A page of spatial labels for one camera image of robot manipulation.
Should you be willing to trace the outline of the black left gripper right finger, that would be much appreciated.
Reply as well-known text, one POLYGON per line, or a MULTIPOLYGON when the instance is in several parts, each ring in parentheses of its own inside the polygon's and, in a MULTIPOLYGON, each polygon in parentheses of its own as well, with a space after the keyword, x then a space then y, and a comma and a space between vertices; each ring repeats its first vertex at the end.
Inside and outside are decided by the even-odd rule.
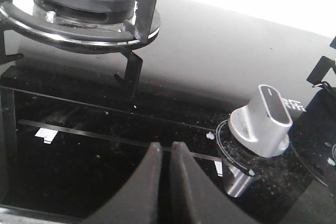
POLYGON ((170 159, 174 223, 257 223, 224 196, 183 142, 174 142, 170 159))

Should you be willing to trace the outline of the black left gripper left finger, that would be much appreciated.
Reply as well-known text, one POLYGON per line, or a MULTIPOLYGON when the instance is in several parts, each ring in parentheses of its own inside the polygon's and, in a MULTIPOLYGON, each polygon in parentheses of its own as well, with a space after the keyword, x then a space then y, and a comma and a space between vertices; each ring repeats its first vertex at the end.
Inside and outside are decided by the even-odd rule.
POLYGON ((161 167, 162 148, 153 142, 129 180, 83 223, 157 223, 161 167))

